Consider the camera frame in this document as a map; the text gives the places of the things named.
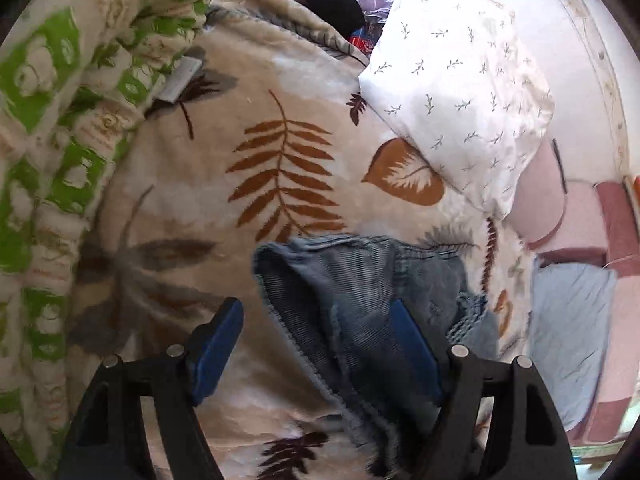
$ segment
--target blue cloth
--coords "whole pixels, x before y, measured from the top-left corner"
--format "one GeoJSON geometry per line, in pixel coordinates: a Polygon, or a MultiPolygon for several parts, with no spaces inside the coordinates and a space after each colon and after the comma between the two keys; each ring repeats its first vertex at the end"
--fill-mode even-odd
{"type": "Polygon", "coordinates": [[[585,417],[609,343],[616,272],[587,264],[536,269],[531,280],[530,356],[566,431],[585,417]]]}
{"type": "Polygon", "coordinates": [[[415,380],[389,320],[400,298],[418,328],[495,358],[498,328],[484,296],[468,291],[455,251],[388,237],[327,235],[270,243],[254,258],[264,300],[311,377],[337,403],[375,475],[411,471],[438,410],[415,380]]]}

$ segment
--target green and white fabric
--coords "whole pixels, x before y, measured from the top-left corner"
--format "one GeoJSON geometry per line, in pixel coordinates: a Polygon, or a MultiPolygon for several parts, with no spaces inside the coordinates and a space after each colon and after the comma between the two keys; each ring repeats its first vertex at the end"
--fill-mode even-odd
{"type": "Polygon", "coordinates": [[[0,430],[50,476],[82,235],[209,0],[32,0],[0,47],[0,430]]]}

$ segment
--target beige blanket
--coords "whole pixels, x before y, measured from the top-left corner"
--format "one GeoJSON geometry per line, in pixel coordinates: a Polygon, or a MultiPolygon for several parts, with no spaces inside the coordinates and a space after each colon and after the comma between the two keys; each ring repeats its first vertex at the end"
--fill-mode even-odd
{"type": "MultiPolygon", "coordinates": [[[[214,0],[208,23],[193,51],[205,71],[175,107],[148,115],[82,250],[72,403],[105,355],[162,351],[236,296],[244,331],[198,409],[223,475],[366,478],[372,457],[350,444],[266,315],[256,245],[352,232],[456,247],[498,314],[508,361],[526,352],[532,257],[367,108],[366,58],[317,16],[292,0],[214,0]]],[[[152,417],[148,436],[167,470],[152,417]]]]}

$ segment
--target blue gripper pad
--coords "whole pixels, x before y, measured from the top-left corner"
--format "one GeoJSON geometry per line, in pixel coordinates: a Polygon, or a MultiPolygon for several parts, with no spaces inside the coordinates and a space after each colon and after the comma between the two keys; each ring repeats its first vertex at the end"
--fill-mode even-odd
{"type": "Polygon", "coordinates": [[[196,327],[187,342],[187,368],[191,379],[193,405],[198,406],[218,386],[226,362],[242,332],[242,303],[226,298],[213,319],[196,327]]]}
{"type": "Polygon", "coordinates": [[[398,344],[414,370],[417,383],[437,406],[441,406],[444,392],[439,373],[440,367],[402,300],[391,302],[389,317],[398,344]]]}

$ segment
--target blanket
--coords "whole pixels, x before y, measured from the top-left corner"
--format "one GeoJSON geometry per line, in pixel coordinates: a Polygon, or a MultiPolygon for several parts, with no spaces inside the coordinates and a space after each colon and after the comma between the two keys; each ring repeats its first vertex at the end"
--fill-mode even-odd
{"type": "MultiPolygon", "coordinates": [[[[175,107],[148,113],[81,251],[71,405],[105,355],[162,351],[236,296],[244,331],[197,410],[223,475],[368,478],[374,456],[344,433],[268,317],[256,245],[347,232],[455,249],[497,316],[505,361],[527,352],[532,257],[370,110],[357,79],[366,58],[317,16],[292,0],[213,0],[207,27],[189,52],[204,70],[175,107]]],[[[145,416],[167,472],[152,409],[145,416]]],[[[479,431],[487,406],[481,419],[479,431]]]]}
{"type": "Polygon", "coordinates": [[[37,477],[69,422],[82,235],[209,0],[32,0],[0,48],[0,429],[37,477]]]}

